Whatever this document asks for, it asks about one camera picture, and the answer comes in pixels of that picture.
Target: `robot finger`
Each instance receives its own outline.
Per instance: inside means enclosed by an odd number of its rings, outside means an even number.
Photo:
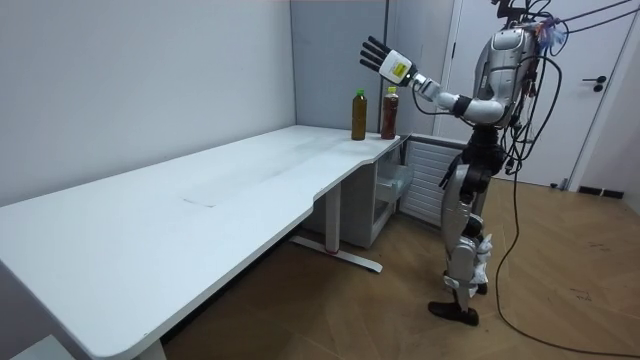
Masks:
[[[368,62],[367,60],[360,59],[360,64],[368,67],[369,69],[371,69],[371,70],[373,70],[375,72],[380,71],[380,66],[378,66],[376,64],[372,64],[372,63]]]
[[[373,55],[369,54],[368,52],[366,52],[364,50],[360,51],[360,55],[363,56],[365,59],[373,62],[376,65],[382,65],[382,59],[380,59],[380,58],[378,58],[376,56],[373,56]]]
[[[391,49],[387,45],[381,43],[380,41],[378,41],[378,39],[374,38],[373,36],[369,36],[368,40],[370,43],[377,46],[380,50],[384,51],[386,54],[391,52]]]
[[[384,59],[387,57],[387,54],[385,54],[382,50],[377,49],[375,47],[373,47],[373,45],[369,44],[369,43],[362,43],[362,47],[364,47],[365,49],[369,50],[369,52],[371,52],[373,55]]]

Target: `storage drawer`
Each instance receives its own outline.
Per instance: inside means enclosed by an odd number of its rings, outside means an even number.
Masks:
[[[376,181],[376,199],[388,203],[396,202],[407,191],[412,180],[412,166],[380,163]]]

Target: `brown bottle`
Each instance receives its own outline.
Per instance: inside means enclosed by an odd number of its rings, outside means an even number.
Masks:
[[[385,95],[382,102],[382,131],[380,137],[385,140],[393,140],[396,137],[396,115],[398,114],[398,95],[396,95],[396,87],[390,86],[388,94]]]
[[[364,140],[367,128],[367,98],[364,97],[364,89],[358,89],[353,98],[353,110],[351,113],[351,139]]]

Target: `yellow label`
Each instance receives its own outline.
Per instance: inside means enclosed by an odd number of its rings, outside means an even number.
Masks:
[[[393,68],[393,75],[397,77],[402,77],[404,75],[404,71],[407,70],[407,65],[403,63],[396,63],[396,66]]]

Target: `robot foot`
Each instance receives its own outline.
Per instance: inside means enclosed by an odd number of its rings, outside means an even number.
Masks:
[[[462,311],[460,305],[455,302],[440,303],[432,301],[429,303],[429,311],[437,317],[451,321],[459,321],[470,326],[478,326],[480,323],[478,313],[474,309],[469,308],[468,311]]]
[[[487,295],[488,292],[489,292],[489,286],[487,286],[486,283],[478,284],[478,290],[476,291],[476,294]]]

